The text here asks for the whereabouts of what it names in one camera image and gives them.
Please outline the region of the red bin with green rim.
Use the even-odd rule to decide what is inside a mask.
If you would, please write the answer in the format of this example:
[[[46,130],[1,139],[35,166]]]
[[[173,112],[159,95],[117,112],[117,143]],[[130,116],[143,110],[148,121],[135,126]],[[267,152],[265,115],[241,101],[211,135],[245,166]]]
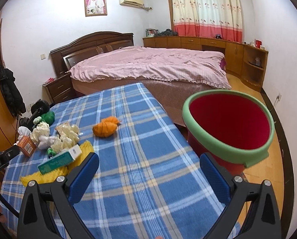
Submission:
[[[231,90],[197,92],[183,104],[182,116],[194,152],[211,153],[232,175],[269,156],[274,121],[253,96]]]

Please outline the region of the cream tissue pile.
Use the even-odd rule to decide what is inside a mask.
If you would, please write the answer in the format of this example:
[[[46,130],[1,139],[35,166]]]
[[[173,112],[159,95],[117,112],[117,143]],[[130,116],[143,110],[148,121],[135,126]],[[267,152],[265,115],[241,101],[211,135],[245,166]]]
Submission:
[[[51,146],[51,148],[57,153],[60,153],[64,149],[70,149],[71,147],[75,146],[79,142],[79,141],[71,140],[66,136],[60,136],[59,133],[57,137],[58,137],[57,140]]]

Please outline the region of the dark wooden nightstand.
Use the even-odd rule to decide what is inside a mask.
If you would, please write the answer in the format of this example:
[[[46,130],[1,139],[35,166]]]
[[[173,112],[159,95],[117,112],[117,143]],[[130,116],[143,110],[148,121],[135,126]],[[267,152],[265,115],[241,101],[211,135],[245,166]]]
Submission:
[[[77,97],[76,91],[72,85],[70,73],[66,73],[61,77],[44,84],[43,87],[53,104],[62,103]]]

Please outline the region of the white tissue wad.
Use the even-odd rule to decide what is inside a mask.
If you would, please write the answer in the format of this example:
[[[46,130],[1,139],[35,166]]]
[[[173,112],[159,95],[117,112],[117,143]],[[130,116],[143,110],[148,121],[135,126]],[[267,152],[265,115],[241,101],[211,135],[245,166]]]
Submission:
[[[30,136],[32,132],[25,126],[20,126],[18,128],[18,135],[19,136]]]

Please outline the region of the yellow foam net sleeve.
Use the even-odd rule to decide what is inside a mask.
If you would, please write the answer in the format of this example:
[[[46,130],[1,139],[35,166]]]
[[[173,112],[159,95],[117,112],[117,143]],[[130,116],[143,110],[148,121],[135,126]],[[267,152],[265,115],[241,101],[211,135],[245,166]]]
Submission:
[[[30,181],[35,180],[38,184],[51,183],[59,176],[67,176],[75,168],[82,164],[89,153],[94,153],[93,145],[84,141],[81,145],[75,145],[64,153],[40,164],[38,171],[20,178],[23,186],[27,186]]]

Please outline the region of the black jacket hanging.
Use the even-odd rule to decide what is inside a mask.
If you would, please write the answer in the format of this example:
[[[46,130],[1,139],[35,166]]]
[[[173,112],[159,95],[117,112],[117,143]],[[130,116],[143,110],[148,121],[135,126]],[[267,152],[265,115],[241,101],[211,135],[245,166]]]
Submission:
[[[15,85],[13,72],[0,65],[0,91],[3,95],[7,108],[16,117],[26,112],[26,107],[18,88]]]

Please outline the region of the small orange carton box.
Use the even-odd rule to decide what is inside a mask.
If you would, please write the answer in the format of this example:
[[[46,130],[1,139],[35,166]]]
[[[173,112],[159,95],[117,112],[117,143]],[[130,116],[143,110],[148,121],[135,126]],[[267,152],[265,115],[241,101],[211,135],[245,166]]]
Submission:
[[[30,136],[25,135],[22,136],[22,138],[18,141],[17,146],[20,148],[21,152],[28,158],[30,158],[37,149],[37,146],[31,140]]]

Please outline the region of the green clover-shaped toy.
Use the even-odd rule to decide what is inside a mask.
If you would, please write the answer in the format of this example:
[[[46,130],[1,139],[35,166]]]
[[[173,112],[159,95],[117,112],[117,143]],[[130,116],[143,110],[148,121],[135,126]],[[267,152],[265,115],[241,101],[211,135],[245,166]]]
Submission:
[[[52,125],[55,121],[55,113],[53,111],[48,111],[45,114],[42,114],[41,116],[35,118],[33,120],[33,123],[35,125],[39,124],[40,122],[48,123],[49,125]]]

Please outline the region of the white green medicine box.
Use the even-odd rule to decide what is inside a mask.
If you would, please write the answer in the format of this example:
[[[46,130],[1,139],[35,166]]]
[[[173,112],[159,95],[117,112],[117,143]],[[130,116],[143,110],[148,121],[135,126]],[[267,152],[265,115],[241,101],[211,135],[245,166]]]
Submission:
[[[63,152],[38,165],[38,170],[42,175],[45,175],[57,168],[73,163],[81,155],[81,153],[82,150],[79,145],[76,144],[70,149],[65,149]]]

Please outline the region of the orange wrapper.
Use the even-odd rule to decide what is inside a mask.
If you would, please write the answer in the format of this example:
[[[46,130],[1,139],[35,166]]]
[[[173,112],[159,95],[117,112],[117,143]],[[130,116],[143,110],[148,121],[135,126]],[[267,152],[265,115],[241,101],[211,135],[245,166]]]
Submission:
[[[116,132],[120,123],[121,121],[114,116],[104,118],[92,127],[93,134],[100,138],[107,138]]]

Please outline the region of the clear plastic bag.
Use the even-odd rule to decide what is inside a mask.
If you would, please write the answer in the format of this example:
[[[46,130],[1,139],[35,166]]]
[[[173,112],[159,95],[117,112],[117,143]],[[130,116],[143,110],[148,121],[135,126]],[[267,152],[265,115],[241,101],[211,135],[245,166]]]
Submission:
[[[39,137],[37,147],[40,150],[48,149],[55,143],[57,138],[58,138],[57,136],[43,136],[42,135]]]

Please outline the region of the cream paper ball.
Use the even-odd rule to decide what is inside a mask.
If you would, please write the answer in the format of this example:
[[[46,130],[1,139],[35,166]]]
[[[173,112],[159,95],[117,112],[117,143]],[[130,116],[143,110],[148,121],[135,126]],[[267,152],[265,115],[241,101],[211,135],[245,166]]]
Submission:
[[[50,136],[50,127],[49,124],[46,122],[40,122],[30,134],[30,138],[35,144],[39,142],[39,138],[41,136]]]

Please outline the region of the blue plaid blanket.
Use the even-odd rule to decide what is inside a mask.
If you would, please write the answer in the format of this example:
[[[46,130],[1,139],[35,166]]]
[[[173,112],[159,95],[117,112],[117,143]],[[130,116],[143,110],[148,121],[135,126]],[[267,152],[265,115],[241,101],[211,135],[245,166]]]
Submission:
[[[99,169],[74,207],[95,238],[202,238],[222,213],[199,158],[142,83],[52,107],[55,125],[79,127],[99,156]],[[116,132],[92,127],[114,116]]]

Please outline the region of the small green bottle cap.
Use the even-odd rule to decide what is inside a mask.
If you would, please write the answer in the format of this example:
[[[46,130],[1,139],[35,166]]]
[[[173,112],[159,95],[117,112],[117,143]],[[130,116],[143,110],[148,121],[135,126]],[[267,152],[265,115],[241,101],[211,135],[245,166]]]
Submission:
[[[57,152],[55,152],[52,148],[48,148],[47,149],[47,156],[48,156],[48,158],[52,158],[52,157],[54,157],[56,155],[57,155]]]

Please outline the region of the orange snack packet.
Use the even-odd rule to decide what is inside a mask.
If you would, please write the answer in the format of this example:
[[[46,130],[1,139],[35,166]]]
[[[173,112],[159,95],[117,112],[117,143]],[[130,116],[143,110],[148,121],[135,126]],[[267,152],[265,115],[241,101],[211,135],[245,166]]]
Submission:
[[[66,136],[74,141],[79,141],[79,127],[69,122],[62,123],[56,127],[56,131],[60,136]]]

